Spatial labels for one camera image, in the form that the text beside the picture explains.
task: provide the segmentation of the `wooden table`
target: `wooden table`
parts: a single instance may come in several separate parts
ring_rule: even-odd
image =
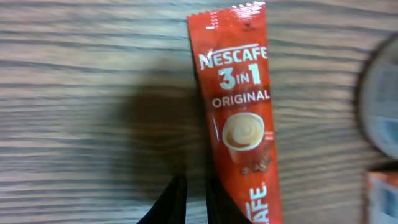
[[[208,135],[185,17],[238,2],[0,1],[0,223],[135,223],[174,172],[206,223]],[[367,166],[353,90],[396,0],[271,0],[285,223],[359,223]]]

